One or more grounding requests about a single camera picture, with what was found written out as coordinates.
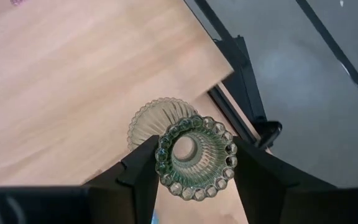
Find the concrete floor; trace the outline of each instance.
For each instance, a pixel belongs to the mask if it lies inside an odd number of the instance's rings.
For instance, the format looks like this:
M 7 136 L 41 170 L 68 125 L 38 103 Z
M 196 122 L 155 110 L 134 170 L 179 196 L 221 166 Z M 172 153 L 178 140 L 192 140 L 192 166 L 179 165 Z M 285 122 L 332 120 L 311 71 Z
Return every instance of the concrete floor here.
M 267 117 L 283 124 L 273 153 L 334 185 L 358 186 L 358 88 L 295 0 L 208 2 L 232 36 L 245 38 Z M 333 2 L 310 4 L 358 69 L 351 11 L 358 6 Z M 193 0 L 188 4 L 219 39 Z

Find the glass candlestick base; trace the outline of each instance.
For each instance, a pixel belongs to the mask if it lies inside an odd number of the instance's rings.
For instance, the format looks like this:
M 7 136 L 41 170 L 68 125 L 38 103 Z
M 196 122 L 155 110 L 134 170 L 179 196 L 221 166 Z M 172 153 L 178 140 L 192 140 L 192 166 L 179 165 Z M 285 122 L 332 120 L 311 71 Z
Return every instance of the glass candlestick base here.
M 234 177 L 237 147 L 224 125 L 182 100 L 162 98 L 136 113 L 128 132 L 135 149 L 159 135 L 155 170 L 172 195 L 202 201 L 215 197 Z

